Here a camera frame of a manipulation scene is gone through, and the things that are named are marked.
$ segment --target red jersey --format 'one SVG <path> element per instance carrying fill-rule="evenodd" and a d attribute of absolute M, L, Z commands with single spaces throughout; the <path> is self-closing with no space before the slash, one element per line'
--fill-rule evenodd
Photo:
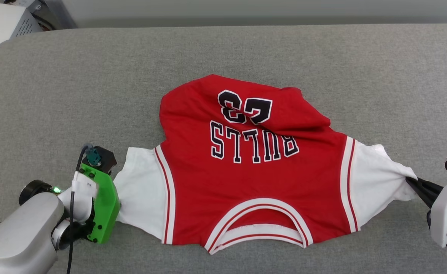
<path fill-rule="evenodd" d="M 393 199 L 413 197 L 410 168 L 381 145 L 332 130 L 297 88 L 210 75 L 166 94 L 160 120 L 166 140 L 153 151 L 130 148 L 115 183 L 126 207 L 119 220 L 164 244 L 215 253 L 277 239 L 304 248 L 358 231 Z M 138 190 L 148 180 L 153 186 Z M 155 208 L 140 195 L 164 204 L 154 221 L 142 220 Z"/>

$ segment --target gray wall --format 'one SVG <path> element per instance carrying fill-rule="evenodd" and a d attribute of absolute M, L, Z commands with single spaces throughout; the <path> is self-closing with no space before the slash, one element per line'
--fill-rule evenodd
<path fill-rule="evenodd" d="M 61 16 L 68 14 L 78 27 L 447 22 L 447 0 L 47 0 L 47 2 L 48 5 L 55 2 L 62 4 L 60 5 L 62 7 L 56 7 L 55 12 Z"/>

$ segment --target gray fabric surface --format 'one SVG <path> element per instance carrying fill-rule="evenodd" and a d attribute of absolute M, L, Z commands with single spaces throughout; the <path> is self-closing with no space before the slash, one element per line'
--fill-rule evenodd
<path fill-rule="evenodd" d="M 115 153 L 115 174 L 128 146 L 162 142 L 161 97 L 210 73 L 298 87 L 335 130 L 447 184 L 447 24 L 79 29 L 0 45 L 0 221 L 33 179 L 69 187 L 85 142 Z M 426 213 L 395 201 L 306 249 L 250 241 L 213 256 L 117 223 L 105 245 L 75 243 L 72 273 L 447 273 Z"/>

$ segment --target green plastic part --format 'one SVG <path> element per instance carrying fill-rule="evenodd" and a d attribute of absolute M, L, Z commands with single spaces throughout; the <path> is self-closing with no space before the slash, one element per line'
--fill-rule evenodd
<path fill-rule="evenodd" d="M 93 231 L 87 238 L 94 243 L 103 244 L 109 240 L 115 220 L 119 215 L 119 195 L 110 175 L 85 164 L 82 164 L 82 169 L 85 170 L 86 176 L 98 184 L 98 194 L 93 199 L 95 210 Z"/>

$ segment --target ventilation grille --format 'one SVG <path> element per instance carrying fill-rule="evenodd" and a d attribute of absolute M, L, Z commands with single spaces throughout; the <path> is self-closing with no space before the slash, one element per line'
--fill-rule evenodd
<path fill-rule="evenodd" d="M 33 23 L 33 20 L 31 20 L 29 18 L 24 19 L 24 22 L 19 27 L 17 34 L 15 36 L 17 37 L 17 36 L 31 33 L 32 32 L 32 23 Z"/>

